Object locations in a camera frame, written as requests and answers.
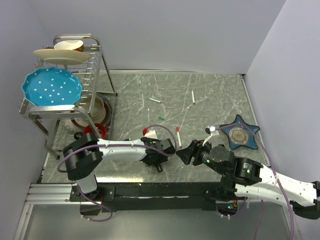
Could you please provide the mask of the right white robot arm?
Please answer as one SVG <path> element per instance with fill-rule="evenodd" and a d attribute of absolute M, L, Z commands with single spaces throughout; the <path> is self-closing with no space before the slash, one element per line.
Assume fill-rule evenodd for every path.
<path fill-rule="evenodd" d="M 176 152 L 185 165 L 206 165 L 219 175 L 220 182 L 207 195 L 218 201 L 236 198 L 260 199 L 282 206 L 290 206 L 302 218 L 317 220 L 320 217 L 320 183 L 303 182 L 273 172 L 266 165 L 247 157 L 239 157 L 219 144 L 193 140 Z"/>

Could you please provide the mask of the white pen red tip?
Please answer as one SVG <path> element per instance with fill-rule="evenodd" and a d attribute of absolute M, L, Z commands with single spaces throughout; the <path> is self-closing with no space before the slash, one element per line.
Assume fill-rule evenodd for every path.
<path fill-rule="evenodd" d="M 178 140 L 178 146 L 179 146 L 180 149 L 182 149 L 183 146 L 182 146 L 181 135 L 180 135 L 180 131 L 179 130 L 176 130 L 176 135 L 177 135 L 177 140 Z"/>

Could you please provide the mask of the black marker blue tip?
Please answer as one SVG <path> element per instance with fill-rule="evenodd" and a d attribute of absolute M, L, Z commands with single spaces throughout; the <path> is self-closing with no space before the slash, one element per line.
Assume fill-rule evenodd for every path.
<path fill-rule="evenodd" d="M 156 165 L 155 165 L 155 168 L 156 168 L 156 170 L 157 170 L 158 173 L 163 172 L 163 168 L 162 168 L 162 165 L 161 165 L 160 163 L 159 163 L 159 164 L 156 164 Z"/>

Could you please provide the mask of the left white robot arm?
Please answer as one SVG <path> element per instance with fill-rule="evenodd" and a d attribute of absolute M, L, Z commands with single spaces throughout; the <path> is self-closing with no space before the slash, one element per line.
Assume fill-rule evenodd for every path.
<path fill-rule="evenodd" d="M 66 173 L 74 181 L 81 195 L 88 201 L 100 193 L 93 171 L 102 161 L 130 160 L 143 162 L 162 171 L 162 163 L 176 153 L 176 143 L 167 138 L 159 140 L 154 134 L 134 140 L 114 141 L 87 133 L 63 149 L 63 159 L 57 171 Z"/>

